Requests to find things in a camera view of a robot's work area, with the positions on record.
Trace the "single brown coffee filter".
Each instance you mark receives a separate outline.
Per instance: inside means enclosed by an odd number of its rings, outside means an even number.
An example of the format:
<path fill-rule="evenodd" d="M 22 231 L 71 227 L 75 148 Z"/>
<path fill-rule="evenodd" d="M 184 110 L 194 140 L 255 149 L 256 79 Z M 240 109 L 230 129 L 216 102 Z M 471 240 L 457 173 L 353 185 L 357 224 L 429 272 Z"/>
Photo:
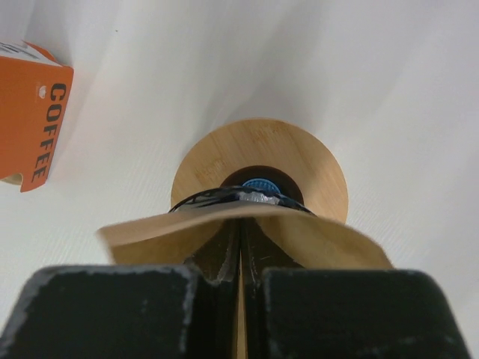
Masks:
<path fill-rule="evenodd" d="M 261 282 L 242 275 L 241 220 L 256 219 L 261 229 L 301 269 L 383 270 L 391 262 L 372 239 L 345 224 L 295 209 L 236 202 L 103 227 L 115 264 L 159 265 L 156 288 L 162 300 L 153 315 L 161 344 L 177 341 L 177 352 L 197 358 L 262 358 L 268 353 L 263 271 Z M 231 281 L 211 283 L 185 259 L 206 243 L 226 220 L 239 221 L 239 267 Z"/>

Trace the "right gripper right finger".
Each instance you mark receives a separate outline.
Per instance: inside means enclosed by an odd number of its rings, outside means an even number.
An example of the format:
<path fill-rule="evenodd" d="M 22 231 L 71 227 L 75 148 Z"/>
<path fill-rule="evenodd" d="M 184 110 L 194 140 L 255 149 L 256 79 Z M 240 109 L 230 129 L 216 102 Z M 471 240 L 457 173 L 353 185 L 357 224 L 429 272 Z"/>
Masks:
<path fill-rule="evenodd" d="M 245 284 L 260 283 L 263 271 L 269 268 L 302 268 L 266 235 L 253 218 L 241 220 L 241 258 Z"/>

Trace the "wooden dripper ring holder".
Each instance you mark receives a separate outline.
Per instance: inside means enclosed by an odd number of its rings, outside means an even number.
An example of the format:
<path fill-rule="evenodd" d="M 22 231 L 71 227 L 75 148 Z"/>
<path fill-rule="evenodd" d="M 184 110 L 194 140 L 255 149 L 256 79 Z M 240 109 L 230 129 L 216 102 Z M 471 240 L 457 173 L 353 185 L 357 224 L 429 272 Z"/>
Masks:
<path fill-rule="evenodd" d="M 347 182 L 332 152 L 304 129 L 272 118 L 238 120 L 199 140 L 177 169 L 171 205 L 253 179 L 269 180 L 316 215 L 347 219 Z"/>

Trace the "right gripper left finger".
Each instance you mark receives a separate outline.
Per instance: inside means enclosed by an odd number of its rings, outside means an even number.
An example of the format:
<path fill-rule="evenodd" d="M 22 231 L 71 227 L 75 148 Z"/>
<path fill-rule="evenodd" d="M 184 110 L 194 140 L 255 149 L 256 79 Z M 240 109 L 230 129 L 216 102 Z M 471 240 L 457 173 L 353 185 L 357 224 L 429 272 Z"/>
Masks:
<path fill-rule="evenodd" d="M 240 223 L 224 221 L 216 233 L 185 264 L 196 267 L 211 283 L 231 282 L 237 276 L 240 259 Z"/>

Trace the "blue glass dripper cone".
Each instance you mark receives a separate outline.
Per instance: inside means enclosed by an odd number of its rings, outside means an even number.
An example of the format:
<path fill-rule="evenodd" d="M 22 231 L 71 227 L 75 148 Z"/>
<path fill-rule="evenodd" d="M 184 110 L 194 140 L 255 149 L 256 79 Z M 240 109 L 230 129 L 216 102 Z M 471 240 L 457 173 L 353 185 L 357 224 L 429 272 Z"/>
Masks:
<path fill-rule="evenodd" d="M 311 215 L 314 214 L 300 202 L 278 192 L 278 187 L 271 181 L 267 180 L 266 183 L 266 188 L 248 187 L 244 185 L 210 188 L 184 198 L 172 206 L 168 212 L 173 213 L 180 210 L 196 209 L 226 203 L 252 202 L 281 206 L 306 212 Z"/>

